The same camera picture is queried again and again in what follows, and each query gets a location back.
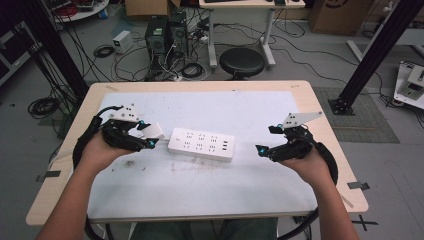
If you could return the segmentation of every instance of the white device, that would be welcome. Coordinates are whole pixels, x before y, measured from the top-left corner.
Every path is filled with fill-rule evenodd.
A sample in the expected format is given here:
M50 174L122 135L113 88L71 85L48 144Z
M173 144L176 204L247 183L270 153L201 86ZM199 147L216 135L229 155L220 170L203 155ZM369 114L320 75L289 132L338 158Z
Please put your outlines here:
M234 143L234 136L175 128L168 149L175 154L231 162Z
M424 94L424 67L415 65L408 79L403 80L397 93L418 100Z
M113 44L117 53L124 54L134 45L134 42L131 33L124 30L113 39Z

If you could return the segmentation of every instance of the power outlet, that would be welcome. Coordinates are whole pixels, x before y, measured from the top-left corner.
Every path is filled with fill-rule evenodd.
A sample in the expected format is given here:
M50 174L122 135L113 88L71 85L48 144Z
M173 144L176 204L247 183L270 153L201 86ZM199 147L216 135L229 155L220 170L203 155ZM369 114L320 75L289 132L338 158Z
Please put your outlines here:
M234 143L234 136L175 128L168 149L175 154L231 162Z

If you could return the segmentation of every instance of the cardboard box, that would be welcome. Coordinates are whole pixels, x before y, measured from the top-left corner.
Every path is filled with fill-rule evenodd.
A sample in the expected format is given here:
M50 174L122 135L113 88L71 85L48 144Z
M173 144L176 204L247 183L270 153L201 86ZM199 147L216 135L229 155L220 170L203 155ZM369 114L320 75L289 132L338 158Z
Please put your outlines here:
M375 1L373 6L371 7L371 11L369 13L369 16L367 16L366 21L378 22L381 18L387 17L387 15L389 15L389 11L384 11L384 8L389 6L389 2L390 0ZM415 17L414 21L424 21L424 7Z
M126 0L127 16L171 15L181 0Z
M355 35L374 0L317 0L309 16L314 33Z

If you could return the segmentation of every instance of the metal pole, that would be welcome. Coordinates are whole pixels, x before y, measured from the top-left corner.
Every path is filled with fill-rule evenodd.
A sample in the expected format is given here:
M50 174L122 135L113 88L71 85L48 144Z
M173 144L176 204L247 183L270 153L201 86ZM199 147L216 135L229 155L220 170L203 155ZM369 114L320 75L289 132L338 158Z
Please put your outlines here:
M399 2L339 97L330 100L334 114L345 114L351 109L371 76L423 6L424 0Z
M22 13L25 24L45 47L77 97L77 104L80 105L88 92L88 85L50 22L46 9L40 0L17 0L15 3Z

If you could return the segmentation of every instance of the black stool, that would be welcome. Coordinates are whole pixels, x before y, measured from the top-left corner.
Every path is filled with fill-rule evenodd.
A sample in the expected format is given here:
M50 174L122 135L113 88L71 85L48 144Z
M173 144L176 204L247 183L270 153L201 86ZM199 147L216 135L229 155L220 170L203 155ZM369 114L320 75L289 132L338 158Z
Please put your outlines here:
M232 48L219 58L221 68L233 75L231 80L243 80L262 72L265 61L262 55L249 48Z

